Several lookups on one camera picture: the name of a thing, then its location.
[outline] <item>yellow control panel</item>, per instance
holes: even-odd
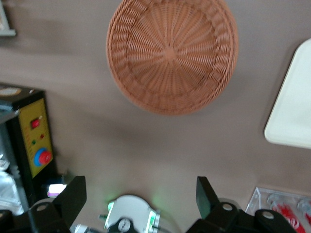
[[[18,119],[33,178],[53,159],[44,100],[21,108]]]

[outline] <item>woven basket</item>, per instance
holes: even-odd
[[[123,0],[106,46],[113,77],[132,102],[181,115],[203,108],[228,84],[238,33],[224,0]]]

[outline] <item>red indicator light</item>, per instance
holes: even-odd
[[[40,125],[40,120],[37,118],[33,120],[30,124],[32,129],[37,128]]]

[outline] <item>white tray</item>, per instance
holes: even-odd
[[[271,143],[311,149],[311,39],[294,55],[264,134]]]

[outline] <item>red button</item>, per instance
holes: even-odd
[[[51,158],[52,158],[51,152],[45,150],[40,154],[39,163],[41,163],[42,165],[48,164],[49,161],[51,161]]]
[[[39,119],[35,119],[31,122],[31,128],[37,128],[40,125],[40,120]]]

